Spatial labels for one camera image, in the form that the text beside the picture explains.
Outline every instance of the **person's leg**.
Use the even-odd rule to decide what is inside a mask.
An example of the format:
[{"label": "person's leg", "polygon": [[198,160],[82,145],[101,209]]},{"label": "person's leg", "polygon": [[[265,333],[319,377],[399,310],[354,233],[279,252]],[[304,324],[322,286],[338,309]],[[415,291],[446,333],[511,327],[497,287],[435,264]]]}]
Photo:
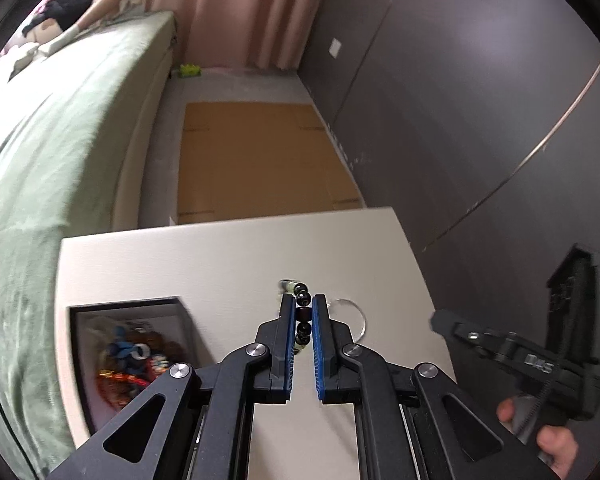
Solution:
[{"label": "person's leg", "polygon": [[58,50],[68,45],[82,30],[91,27],[93,23],[102,19],[112,10],[116,10],[120,0],[97,0],[89,9],[57,38],[40,46],[38,49],[44,56],[51,56]]},{"label": "person's leg", "polygon": [[53,18],[47,18],[44,22],[37,24],[26,35],[25,41],[44,44],[57,38],[62,34],[62,29]]}]

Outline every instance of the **metal screw cap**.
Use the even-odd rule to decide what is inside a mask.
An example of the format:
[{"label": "metal screw cap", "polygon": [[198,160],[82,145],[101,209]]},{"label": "metal screw cap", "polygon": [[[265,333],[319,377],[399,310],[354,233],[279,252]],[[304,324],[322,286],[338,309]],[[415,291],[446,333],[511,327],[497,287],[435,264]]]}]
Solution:
[{"label": "metal screw cap", "polygon": [[169,368],[169,373],[171,377],[175,377],[176,379],[181,379],[189,375],[191,368],[186,363],[176,363],[171,368]]},{"label": "metal screw cap", "polygon": [[427,379],[431,379],[438,374],[438,367],[431,363],[422,363],[418,366],[418,373]]},{"label": "metal screw cap", "polygon": [[267,347],[262,343],[251,343],[250,345],[247,345],[247,354],[252,357],[263,355],[266,351]]},{"label": "metal screw cap", "polygon": [[344,345],[342,347],[342,353],[349,357],[358,357],[362,354],[362,346],[353,344]]}]

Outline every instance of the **metal strip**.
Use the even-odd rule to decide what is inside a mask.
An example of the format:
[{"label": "metal strip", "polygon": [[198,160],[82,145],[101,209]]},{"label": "metal strip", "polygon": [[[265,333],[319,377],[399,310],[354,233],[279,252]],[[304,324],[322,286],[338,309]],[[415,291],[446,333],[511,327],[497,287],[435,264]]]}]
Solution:
[{"label": "metal strip", "polygon": [[333,121],[331,121],[331,124],[328,124],[330,130],[333,130],[333,127],[335,126],[336,122],[338,121],[338,117],[340,116],[340,113],[341,113],[342,109],[344,108],[345,103],[347,102],[347,98],[349,97],[351,89],[353,88],[354,83],[358,79],[358,74],[360,73],[360,69],[362,68],[362,65],[364,65],[364,63],[365,63],[366,56],[369,54],[371,47],[376,42],[376,38],[378,37],[378,32],[380,32],[380,28],[382,27],[384,20],[386,19],[387,15],[389,14],[389,11],[392,9],[393,6],[394,6],[394,0],[389,0],[389,2],[387,3],[386,9],[384,10],[384,14],[382,15],[382,18],[380,19],[378,26],[376,27],[376,31],[374,32],[373,36],[371,37],[371,41],[369,41],[369,44],[367,45],[367,47],[365,49],[365,53],[362,55],[362,59],[360,60],[360,63],[358,65],[358,67],[356,68],[356,71],[354,72],[353,77],[351,78],[351,82],[349,83],[349,86],[347,87],[347,91],[345,92],[344,97],[342,98],[342,101],[340,102],[340,106],[338,107],[338,110],[336,111],[335,115],[333,116]]},{"label": "metal strip", "polygon": [[580,93],[578,94],[576,99],[573,101],[573,103],[571,103],[571,106],[569,106],[569,108],[567,108],[567,111],[565,111],[565,113],[562,115],[562,117],[560,117],[560,119],[558,119],[558,122],[554,124],[554,127],[551,128],[549,133],[544,136],[544,139],[542,139],[540,142],[538,142],[536,147],[534,149],[532,149],[531,152],[529,152],[529,154],[525,158],[522,159],[522,161],[516,166],[516,169],[513,170],[513,172],[508,177],[506,177],[502,182],[500,182],[495,188],[493,188],[490,192],[488,192],[487,195],[485,195],[483,198],[478,200],[478,202],[476,202],[469,209],[467,209],[466,212],[458,220],[456,220],[453,224],[451,224],[444,231],[442,231],[438,236],[436,236],[433,239],[433,241],[431,241],[427,245],[425,245],[422,252],[425,252],[434,243],[436,243],[438,240],[440,240],[440,238],[442,238],[443,236],[448,234],[448,232],[451,231],[451,229],[455,228],[460,222],[462,222],[465,218],[467,218],[471,213],[473,213],[476,209],[478,209],[482,204],[487,202],[487,200],[490,199],[493,195],[495,195],[499,190],[501,190],[502,187],[509,180],[511,180],[516,175],[516,173],[519,172],[524,167],[524,165],[526,163],[528,163],[537,152],[544,149],[544,147],[549,142],[549,140],[554,136],[554,133],[558,130],[558,128],[560,128],[560,126],[562,126],[564,121],[567,120],[567,118],[571,115],[571,112],[573,112],[575,110],[575,107],[578,105],[578,103],[580,101],[582,101],[582,98],[589,91],[589,88],[591,88],[591,85],[593,85],[593,82],[596,80],[599,73],[600,73],[600,63],[598,64],[598,67],[596,68],[595,72],[589,78],[589,81],[587,81],[587,84],[584,85],[584,88],[580,91]]}]

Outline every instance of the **wall outlet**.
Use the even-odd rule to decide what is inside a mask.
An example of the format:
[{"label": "wall outlet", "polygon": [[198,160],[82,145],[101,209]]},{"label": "wall outlet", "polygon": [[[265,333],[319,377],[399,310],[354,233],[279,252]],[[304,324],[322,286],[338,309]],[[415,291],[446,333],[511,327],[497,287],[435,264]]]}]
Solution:
[{"label": "wall outlet", "polygon": [[331,57],[333,57],[333,59],[336,59],[338,57],[338,53],[340,51],[341,46],[342,44],[338,40],[333,38],[333,40],[331,41],[331,46],[329,47],[329,54],[331,54]]}]

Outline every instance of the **green toy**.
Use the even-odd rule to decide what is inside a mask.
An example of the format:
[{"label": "green toy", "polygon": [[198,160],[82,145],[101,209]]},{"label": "green toy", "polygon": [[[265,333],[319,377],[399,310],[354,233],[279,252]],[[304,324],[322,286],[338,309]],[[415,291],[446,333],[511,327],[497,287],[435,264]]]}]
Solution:
[{"label": "green toy", "polygon": [[194,77],[202,74],[202,69],[199,65],[187,63],[180,66],[180,77]]}]

